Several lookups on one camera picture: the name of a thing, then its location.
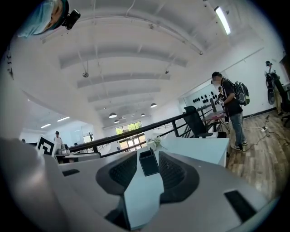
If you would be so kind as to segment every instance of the fluorescent light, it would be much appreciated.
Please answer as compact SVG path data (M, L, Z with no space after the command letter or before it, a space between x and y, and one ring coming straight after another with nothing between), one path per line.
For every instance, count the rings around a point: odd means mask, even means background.
M219 16L219 19L221 20L222 25L225 28L227 35L229 35L231 33L231 29L230 29L230 26L227 23L227 19L226 19L225 15L224 15L222 9L218 6L214 11Z
M45 127L50 126L50 125L51 124L46 124L46 125L42 126L41 128L45 128Z
M62 121L62 120L66 120L68 119L69 117L65 117L65 118L62 118L62 119L58 119L57 121Z
M117 114L115 114L115 113L111 113L110 115L109 115L109 118L116 118L117 117Z

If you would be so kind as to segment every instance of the person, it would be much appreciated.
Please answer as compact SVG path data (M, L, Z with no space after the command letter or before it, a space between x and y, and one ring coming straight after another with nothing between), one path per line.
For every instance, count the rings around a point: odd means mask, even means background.
M266 61L266 70L265 70L265 73L264 73L265 77L267 77L268 75L271 75L271 73L276 73L276 70L274 70L272 68L272 65L273 64L269 60ZM281 100L282 99L281 99L281 95L279 93L279 90L275 86L275 83L274 82L273 82L273 85L274 85L274 95L275 95L275 102L276 102L276 107L277 107L277 113L280 116L280 115L283 114L283 112L281 110Z
M223 95L221 86L218 87L218 91L219 91L218 99L219 100L223 100L224 99L224 95ZM228 116L225 117L225 122L228 124L228 122L229 122L228 121Z
M219 72L214 72L212 74L212 83L216 86L222 86L224 98L222 100L217 100L219 105L225 107L225 112L229 115L232 121L232 127L236 134L236 142L232 148L236 150L243 149L243 146L248 144L247 139L242 131L242 108L239 102L235 98L235 93L233 90L233 84L226 78L222 76Z
M28 16L17 32L18 37L28 38L61 26L68 15L67 0L44 0Z
M60 145L63 144L63 140L62 140L61 137L59 137L59 132L58 131L55 132L54 142L57 142Z

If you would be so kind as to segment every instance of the wooden floor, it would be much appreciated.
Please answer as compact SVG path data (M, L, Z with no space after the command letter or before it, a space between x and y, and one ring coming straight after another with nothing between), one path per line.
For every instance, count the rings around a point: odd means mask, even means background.
M266 127L269 128L270 137L265 137L260 140L258 145L253 145L266 135L259 128L265 125L268 115L270 117ZM275 111L272 111L244 119L243 131L248 140L245 149L248 151L241 152L230 149L230 157L227 158L227 168L261 191L268 200L274 199L283 191L290 170L290 145L271 133L275 132L280 138L285 138L290 142L290 129L283 127L280 118ZM230 131L230 134L226 132L231 144L234 144L235 133L231 127Z

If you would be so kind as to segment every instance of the sneaker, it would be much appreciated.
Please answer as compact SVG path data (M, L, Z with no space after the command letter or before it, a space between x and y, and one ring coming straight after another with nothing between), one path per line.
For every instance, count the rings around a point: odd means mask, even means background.
M242 144L243 144L244 146L247 146L247 145L248 145L248 141L245 140L245 141L242 142Z
M236 145L232 145L231 148L235 149L235 150L241 150L240 146L236 146Z

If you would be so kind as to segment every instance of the black and white sign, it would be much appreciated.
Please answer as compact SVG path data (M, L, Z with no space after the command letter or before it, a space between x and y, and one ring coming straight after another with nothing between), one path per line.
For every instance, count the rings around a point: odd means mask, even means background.
M56 145L54 142L48 140L43 135L39 137L36 147L40 154L51 155L54 157Z

